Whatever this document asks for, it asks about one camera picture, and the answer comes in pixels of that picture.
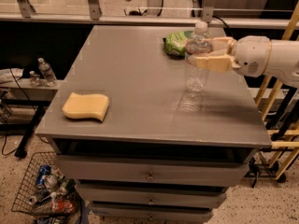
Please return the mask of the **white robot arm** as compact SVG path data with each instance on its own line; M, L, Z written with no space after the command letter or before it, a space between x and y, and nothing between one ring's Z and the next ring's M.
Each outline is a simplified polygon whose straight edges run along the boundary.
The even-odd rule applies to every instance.
M248 35L211 39L213 50L191 56L191 65L209 71L236 71L244 77L261 75L277 78L283 84L299 87L299 42L274 40L266 36Z

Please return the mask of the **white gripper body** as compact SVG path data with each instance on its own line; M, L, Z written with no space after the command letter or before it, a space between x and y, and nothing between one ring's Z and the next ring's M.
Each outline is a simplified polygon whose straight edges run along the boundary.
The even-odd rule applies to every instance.
M249 35L234 42L231 55L233 70L245 77L260 76L270 53L270 39L265 36Z

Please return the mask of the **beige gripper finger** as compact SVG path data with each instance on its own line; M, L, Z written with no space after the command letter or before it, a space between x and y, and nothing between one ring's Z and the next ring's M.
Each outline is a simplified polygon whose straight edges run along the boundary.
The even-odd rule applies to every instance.
M195 67L213 72L225 73L232 69L239 69L240 65L230 55L221 56L192 56L191 64Z
M216 54L230 54L235 42L236 40L230 36L215 37L213 39L213 52Z

